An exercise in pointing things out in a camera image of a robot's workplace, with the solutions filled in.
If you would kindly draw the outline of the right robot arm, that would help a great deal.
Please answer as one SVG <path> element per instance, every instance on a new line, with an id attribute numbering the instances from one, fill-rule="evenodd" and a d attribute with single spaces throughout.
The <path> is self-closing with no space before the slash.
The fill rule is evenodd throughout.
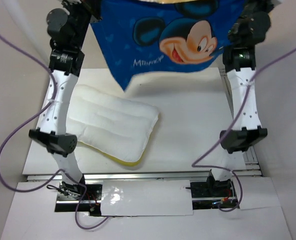
<path id="1" fill-rule="evenodd" d="M 241 154 L 267 136 L 256 106 L 255 46 L 265 40 L 271 26 L 269 0 L 214 0 L 211 17 L 219 25 L 218 46 L 212 57 L 222 54 L 222 62 L 231 87 L 233 120 L 219 134 L 215 147 L 229 155 Z"/>

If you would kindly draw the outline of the Mickey Mouse pillowcase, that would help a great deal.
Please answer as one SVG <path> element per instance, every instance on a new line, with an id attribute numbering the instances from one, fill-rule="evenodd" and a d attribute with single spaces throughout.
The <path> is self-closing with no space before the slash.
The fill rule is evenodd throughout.
<path id="1" fill-rule="evenodd" d="M 241 0 L 159 4 L 104 0 L 92 29 L 111 75 L 126 89 L 135 75 L 198 72 L 229 45 L 228 32 L 243 10 Z"/>

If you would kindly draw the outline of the white pillow yellow edge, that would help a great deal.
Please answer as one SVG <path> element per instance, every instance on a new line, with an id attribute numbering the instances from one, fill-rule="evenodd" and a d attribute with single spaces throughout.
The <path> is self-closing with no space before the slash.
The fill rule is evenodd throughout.
<path id="1" fill-rule="evenodd" d="M 158 119 L 159 110 L 152 105 L 77 85 L 70 100 L 66 131 L 117 163 L 134 167 Z"/>

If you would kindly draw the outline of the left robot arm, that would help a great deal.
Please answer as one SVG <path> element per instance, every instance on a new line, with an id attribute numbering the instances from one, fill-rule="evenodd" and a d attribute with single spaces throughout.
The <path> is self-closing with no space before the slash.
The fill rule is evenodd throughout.
<path id="1" fill-rule="evenodd" d="M 89 24 L 99 22 L 101 1 L 63 0 L 62 8 L 47 15 L 50 36 L 49 69 L 52 80 L 48 86 L 50 98 L 41 124 L 29 131 L 29 137 L 43 146 L 62 171 L 63 189 L 82 196 L 85 178 L 80 171 L 74 150 L 77 137 L 66 131 L 66 119 L 73 89 L 78 81 L 84 53 L 82 46 Z"/>

